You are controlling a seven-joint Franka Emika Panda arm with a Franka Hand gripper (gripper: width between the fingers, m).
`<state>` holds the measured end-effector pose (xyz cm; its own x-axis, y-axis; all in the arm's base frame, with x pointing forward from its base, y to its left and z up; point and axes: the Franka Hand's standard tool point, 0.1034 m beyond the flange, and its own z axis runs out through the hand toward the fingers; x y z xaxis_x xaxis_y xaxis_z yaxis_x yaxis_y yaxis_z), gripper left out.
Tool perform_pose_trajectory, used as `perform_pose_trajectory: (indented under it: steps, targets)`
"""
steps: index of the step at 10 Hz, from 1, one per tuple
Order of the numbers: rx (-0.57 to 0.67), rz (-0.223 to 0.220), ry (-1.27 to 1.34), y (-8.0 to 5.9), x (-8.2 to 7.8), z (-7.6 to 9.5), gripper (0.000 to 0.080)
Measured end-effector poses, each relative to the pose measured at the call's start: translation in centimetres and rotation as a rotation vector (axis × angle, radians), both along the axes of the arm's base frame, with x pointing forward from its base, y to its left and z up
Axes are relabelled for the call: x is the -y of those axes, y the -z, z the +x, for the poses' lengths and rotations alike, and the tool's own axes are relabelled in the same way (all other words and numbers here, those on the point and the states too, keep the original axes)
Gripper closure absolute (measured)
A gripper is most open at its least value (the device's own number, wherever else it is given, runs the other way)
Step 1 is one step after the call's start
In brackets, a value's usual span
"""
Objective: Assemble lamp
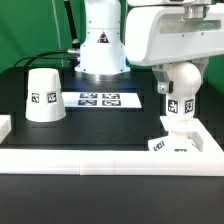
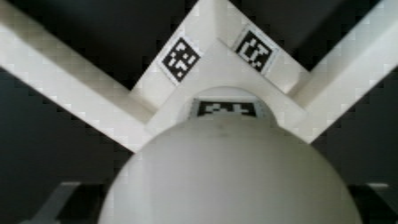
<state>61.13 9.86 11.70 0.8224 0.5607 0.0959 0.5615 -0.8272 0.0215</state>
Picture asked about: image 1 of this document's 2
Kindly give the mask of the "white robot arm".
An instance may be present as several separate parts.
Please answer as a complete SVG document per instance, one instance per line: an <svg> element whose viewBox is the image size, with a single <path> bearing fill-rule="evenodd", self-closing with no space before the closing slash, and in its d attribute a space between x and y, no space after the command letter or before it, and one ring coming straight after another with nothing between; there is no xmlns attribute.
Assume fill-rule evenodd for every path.
<svg viewBox="0 0 224 224"><path fill-rule="evenodd" d="M151 66L158 91L172 91L168 77L176 62L204 69L224 54L224 3L212 0L127 0L131 10L120 21L118 0L84 0L86 38L76 71L95 80L126 72L128 63Z"/></svg>

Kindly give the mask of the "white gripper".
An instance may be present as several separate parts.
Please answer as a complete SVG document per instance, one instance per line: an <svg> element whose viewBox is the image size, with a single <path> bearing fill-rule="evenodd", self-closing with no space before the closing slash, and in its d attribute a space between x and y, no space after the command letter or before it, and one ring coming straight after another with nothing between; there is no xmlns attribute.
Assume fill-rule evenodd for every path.
<svg viewBox="0 0 224 224"><path fill-rule="evenodd" d="M171 65L165 63L194 59L194 75L202 82L208 57L224 54L224 4L208 6L204 19L185 19L181 6L131 9L126 19L125 54L133 65L153 65L160 94L171 90Z"/></svg>

